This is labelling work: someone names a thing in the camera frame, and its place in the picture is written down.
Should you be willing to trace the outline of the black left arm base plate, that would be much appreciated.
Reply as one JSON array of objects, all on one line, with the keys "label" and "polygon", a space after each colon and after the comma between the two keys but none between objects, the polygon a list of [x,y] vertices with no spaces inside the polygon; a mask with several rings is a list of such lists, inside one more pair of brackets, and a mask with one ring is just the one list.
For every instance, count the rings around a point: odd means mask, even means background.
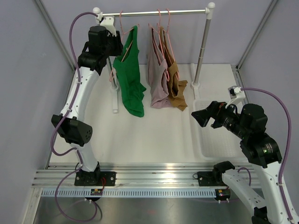
[{"label": "black left arm base plate", "polygon": [[112,171],[100,171],[100,173],[80,171],[76,173],[74,185],[112,187],[115,186],[116,174]]}]

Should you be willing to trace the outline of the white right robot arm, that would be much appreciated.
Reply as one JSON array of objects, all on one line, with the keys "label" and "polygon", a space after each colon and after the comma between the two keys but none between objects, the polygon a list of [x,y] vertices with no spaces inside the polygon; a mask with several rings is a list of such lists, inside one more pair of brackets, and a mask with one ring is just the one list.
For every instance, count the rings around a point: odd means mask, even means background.
[{"label": "white right robot arm", "polygon": [[201,127],[206,127],[209,120],[214,119],[212,128],[226,128],[240,138],[240,148],[259,179],[264,198],[259,198],[229,161],[214,165],[212,180],[234,191],[249,210],[252,223],[297,224],[299,216],[292,206],[287,187],[282,183],[283,177],[279,176],[282,156],[278,144],[265,132],[268,118],[263,108],[246,104],[237,114],[234,106],[213,101],[207,108],[191,115]]}]

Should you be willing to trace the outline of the green tank top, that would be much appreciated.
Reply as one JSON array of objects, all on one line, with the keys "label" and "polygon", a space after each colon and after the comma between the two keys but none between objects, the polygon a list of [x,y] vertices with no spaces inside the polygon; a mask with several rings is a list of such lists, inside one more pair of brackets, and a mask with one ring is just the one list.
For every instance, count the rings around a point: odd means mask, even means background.
[{"label": "green tank top", "polygon": [[123,73],[117,72],[116,76],[121,88],[121,99],[124,107],[131,115],[142,118],[144,116],[142,101],[146,88],[141,84],[138,55],[139,49],[136,40],[135,52],[130,51],[129,57],[125,60],[127,63],[125,71]]}]

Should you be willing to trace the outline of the pink hanger of green top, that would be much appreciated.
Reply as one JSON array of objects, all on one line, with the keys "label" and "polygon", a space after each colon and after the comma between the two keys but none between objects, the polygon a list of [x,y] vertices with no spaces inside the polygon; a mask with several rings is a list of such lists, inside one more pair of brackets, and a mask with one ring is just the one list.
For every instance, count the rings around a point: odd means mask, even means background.
[{"label": "pink hanger of green top", "polygon": [[116,77],[117,72],[123,73],[125,71],[125,66],[127,63],[125,62],[126,58],[129,57],[130,51],[135,52],[135,42],[137,40],[136,35],[138,32],[139,24],[133,26],[129,31],[124,32],[121,22],[121,15],[122,12],[120,12],[120,26],[121,26],[121,40],[123,40],[123,37],[128,34],[127,41],[123,47],[122,54],[120,56],[117,56],[114,60],[114,70],[111,70],[109,80],[112,82],[114,78]]}]

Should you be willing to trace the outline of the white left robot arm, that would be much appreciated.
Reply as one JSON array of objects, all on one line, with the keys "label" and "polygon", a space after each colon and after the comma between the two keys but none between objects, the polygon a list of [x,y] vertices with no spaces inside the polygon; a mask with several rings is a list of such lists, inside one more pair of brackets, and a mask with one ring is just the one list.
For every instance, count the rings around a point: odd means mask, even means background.
[{"label": "white left robot arm", "polygon": [[107,59],[119,56],[123,45],[119,31],[114,26],[90,27],[88,41],[78,57],[76,78],[67,102],[59,115],[53,115],[51,122],[55,132],[70,144],[79,159],[76,185],[97,185],[101,180],[100,165],[95,158],[90,140],[93,128],[85,123],[85,111],[93,87],[97,82]]}]

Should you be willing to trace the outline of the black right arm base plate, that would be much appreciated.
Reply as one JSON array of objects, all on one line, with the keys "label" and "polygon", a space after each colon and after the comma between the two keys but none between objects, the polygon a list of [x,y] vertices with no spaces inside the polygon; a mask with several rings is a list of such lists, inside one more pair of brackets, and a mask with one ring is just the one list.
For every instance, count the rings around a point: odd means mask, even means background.
[{"label": "black right arm base plate", "polygon": [[199,171],[192,175],[198,181],[200,187],[224,187],[226,184],[217,182],[212,171]]}]

